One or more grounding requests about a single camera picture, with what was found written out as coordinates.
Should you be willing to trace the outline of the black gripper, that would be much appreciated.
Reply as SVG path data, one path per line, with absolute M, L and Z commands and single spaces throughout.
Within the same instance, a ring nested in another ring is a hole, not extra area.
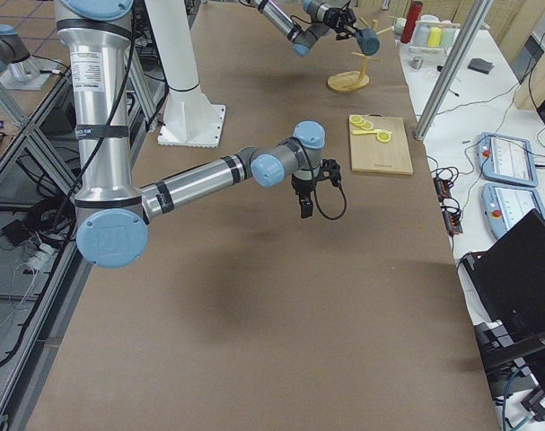
M 348 4 L 330 7 L 324 13 L 324 24 L 336 33 L 336 40 L 347 40 L 356 34 L 356 15 Z
M 316 189 L 318 181 L 329 180 L 333 187 L 340 187 L 340 166 L 334 159 L 322 159 L 317 168 L 310 172 L 308 179 L 300 179 L 295 174 L 291 177 L 291 186 L 298 196 L 301 218 L 309 218 L 313 215 L 312 193 Z

